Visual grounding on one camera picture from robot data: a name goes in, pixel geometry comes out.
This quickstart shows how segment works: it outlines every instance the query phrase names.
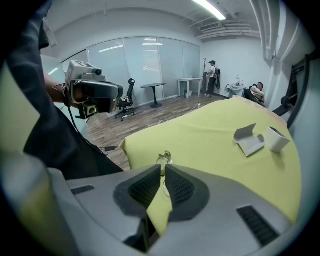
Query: ceiling vent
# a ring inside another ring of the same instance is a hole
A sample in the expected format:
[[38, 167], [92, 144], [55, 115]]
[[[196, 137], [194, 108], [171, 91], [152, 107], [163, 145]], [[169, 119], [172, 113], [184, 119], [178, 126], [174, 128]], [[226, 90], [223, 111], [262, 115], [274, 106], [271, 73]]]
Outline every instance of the ceiling vent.
[[205, 26], [201, 26], [199, 27], [200, 31], [207, 31], [207, 30], [212, 30], [212, 29], [216, 29], [216, 28], [220, 28], [221, 27], [221, 23], [220, 22], [215, 22], [209, 25], [205, 25]]

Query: black vent slot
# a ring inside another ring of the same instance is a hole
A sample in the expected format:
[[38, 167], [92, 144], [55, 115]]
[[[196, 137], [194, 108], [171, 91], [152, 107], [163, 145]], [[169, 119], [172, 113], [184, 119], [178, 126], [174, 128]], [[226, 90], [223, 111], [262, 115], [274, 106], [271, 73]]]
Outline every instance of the black vent slot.
[[77, 188], [72, 188], [71, 192], [72, 192], [72, 194], [77, 195], [77, 194], [88, 192], [88, 191], [94, 190], [94, 189], [95, 189], [94, 186], [86, 185], [86, 186], [81, 186], [81, 187], [77, 187]]
[[159, 173], [153, 171], [133, 183], [128, 190], [129, 195], [145, 209], [149, 207], [160, 187]]
[[239, 208], [237, 212], [262, 246], [279, 236], [252, 206]]

